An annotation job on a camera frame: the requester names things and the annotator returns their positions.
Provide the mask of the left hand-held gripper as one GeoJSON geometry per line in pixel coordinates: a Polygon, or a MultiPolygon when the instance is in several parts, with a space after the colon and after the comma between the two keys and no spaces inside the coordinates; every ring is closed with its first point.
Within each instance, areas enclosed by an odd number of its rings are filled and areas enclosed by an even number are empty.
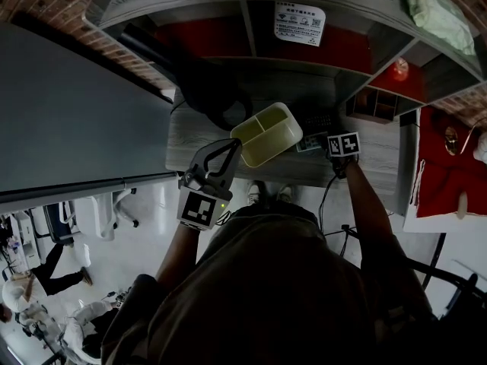
{"type": "Polygon", "coordinates": [[[242,144],[238,138],[215,141],[200,148],[179,180],[177,219],[186,227],[211,230],[233,194],[242,144]]]}

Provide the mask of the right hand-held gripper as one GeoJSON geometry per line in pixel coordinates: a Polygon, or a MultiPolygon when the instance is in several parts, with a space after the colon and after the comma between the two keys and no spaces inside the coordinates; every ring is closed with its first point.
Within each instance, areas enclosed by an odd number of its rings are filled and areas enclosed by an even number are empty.
{"type": "Polygon", "coordinates": [[[361,142],[357,132],[346,132],[326,138],[327,157],[338,179],[346,178],[345,169],[361,153],[361,142]]]}

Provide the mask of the black remote control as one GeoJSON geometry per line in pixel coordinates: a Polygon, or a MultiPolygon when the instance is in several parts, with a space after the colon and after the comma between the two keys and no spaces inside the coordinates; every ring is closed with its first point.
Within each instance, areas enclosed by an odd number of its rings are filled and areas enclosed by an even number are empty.
{"type": "Polygon", "coordinates": [[[333,118],[330,114],[318,114],[307,116],[304,124],[309,128],[327,127],[332,125],[333,118]]]}

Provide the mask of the white globe lamp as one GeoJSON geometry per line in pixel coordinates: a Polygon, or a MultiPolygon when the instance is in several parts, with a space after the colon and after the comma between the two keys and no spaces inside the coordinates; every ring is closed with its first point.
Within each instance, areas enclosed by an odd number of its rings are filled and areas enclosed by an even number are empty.
{"type": "MultiPolygon", "coordinates": [[[[468,135],[466,137],[465,142],[463,143],[463,146],[460,150],[460,154],[463,154],[463,152],[466,150],[466,146],[468,145],[469,139],[470,139],[474,129],[476,128],[476,126],[478,126],[480,124],[480,122],[483,122],[485,120],[487,120],[487,116],[474,122],[473,126],[471,127],[471,129],[468,132],[468,135]]],[[[475,160],[483,162],[487,165],[487,132],[483,132],[479,136],[478,144],[477,144],[476,148],[473,150],[473,157],[475,160]]]]}

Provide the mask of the person's torso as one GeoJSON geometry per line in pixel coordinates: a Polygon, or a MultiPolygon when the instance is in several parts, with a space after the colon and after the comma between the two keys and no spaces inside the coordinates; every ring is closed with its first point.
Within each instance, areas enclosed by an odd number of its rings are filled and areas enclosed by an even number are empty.
{"type": "Polygon", "coordinates": [[[139,275],[101,346],[103,365],[324,363],[368,356],[431,317],[390,230],[358,231],[359,266],[295,215],[236,216],[174,289],[139,275]]]}

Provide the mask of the person's left forearm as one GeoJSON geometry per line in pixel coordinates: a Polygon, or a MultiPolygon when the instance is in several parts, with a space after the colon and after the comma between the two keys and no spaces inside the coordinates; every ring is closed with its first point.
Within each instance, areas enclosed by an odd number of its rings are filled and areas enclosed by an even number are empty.
{"type": "Polygon", "coordinates": [[[200,231],[177,226],[169,249],[155,275],[156,282],[166,292],[171,292],[181,284],[196,266],[200,231]]]}

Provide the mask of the red apple ornament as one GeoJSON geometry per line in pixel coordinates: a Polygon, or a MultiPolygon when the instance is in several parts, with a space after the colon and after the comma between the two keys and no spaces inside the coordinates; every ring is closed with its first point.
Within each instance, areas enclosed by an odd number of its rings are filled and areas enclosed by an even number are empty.
{"type": "Polygon", "coordinates": [[[398,58],[391,65],[391,75],[393,80],[404,82],[409,77],[409,64],[403,58],[398,58]]]}

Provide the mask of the cream desk organizer box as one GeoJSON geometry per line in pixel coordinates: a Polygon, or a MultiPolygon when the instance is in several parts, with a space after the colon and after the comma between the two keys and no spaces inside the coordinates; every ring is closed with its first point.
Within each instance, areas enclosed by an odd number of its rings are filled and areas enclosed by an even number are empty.
{"type": "Polygon", "coordinates": [[[276,102],[234,127],[231,137],[241,141],[244,163],[257,168],[297,144],[303,131],[290,109],[276,102]]]}

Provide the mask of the wooden desk organizer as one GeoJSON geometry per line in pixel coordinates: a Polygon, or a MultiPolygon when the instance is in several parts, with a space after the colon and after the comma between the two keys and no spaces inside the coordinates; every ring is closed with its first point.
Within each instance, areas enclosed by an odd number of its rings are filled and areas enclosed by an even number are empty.
{"type": "Polygon", "coordinates": [[[345,114],[356,119],[388,124],[394,120],[399,97],[365,87],[345,103],[345,114]]]}

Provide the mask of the green wipes packet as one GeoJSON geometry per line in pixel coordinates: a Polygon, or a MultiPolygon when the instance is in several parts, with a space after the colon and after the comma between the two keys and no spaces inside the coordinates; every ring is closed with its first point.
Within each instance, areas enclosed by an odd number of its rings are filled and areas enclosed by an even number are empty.
{"type": "Polygon", "coordinates": [[[475,56],[467,19],[451,0],[406,0],[417,27],[443,40],[465,56],[475,56]]]}

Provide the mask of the person's right shoe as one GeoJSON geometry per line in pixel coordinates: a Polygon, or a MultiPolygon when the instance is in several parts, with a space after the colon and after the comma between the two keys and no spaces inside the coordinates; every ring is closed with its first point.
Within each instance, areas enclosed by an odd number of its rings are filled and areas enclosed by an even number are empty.
{"type": "Polygon", "coordinates": [[[295,191],[292,185],[284,185],[277,193],[276,200],[289,204],[294,203],[295,191]]]}

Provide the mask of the gold dish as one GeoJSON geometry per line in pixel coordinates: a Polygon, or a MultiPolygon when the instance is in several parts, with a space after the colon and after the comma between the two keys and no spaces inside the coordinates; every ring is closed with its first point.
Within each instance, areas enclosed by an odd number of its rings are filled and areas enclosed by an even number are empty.
{"type": "Polygon", "coordinates": [[[457,154],[458,134],[455,128],[452,126],[448,126],[445,129],[444,145],[449,155],[455,156],[457,154]]]}

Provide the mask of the white office chair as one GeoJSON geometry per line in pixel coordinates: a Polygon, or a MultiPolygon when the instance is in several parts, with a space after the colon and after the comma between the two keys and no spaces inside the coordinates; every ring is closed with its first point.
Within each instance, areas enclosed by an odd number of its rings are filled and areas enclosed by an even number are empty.
{"type": "Polygon", "coordinates": [[[136,193],[137,188],[132,188],[75,199],[72,203],[79,232],[99,240],[112,241],[115,230],[121,224],[137,228],[139,220],[122,207],[122,200],[136,193]]]}

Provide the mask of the person's right forearm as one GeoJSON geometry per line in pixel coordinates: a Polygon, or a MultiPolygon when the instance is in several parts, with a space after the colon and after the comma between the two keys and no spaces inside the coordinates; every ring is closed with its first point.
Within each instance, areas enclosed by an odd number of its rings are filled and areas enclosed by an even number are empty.
{"type": "Polygon", "coordinates": [[[362,256],[373,253],[393,239],[387,212],[355,160],[345,167],[355,226],[362,256]]]}

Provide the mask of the black desk lamp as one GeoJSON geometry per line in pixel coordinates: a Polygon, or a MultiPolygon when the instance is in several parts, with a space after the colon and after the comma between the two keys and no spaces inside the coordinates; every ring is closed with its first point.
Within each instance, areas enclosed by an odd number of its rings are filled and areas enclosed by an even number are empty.
{"type": "Polygon", "coordinates": [[[220,129],[234,128],[224,114],[236,103],[243,106],[243,121],[253,115],[250,97],[223,66],[171,49],[134,24],[126,25],[118,41],[163,68],[175,80],[187,105],[220,129]]]}

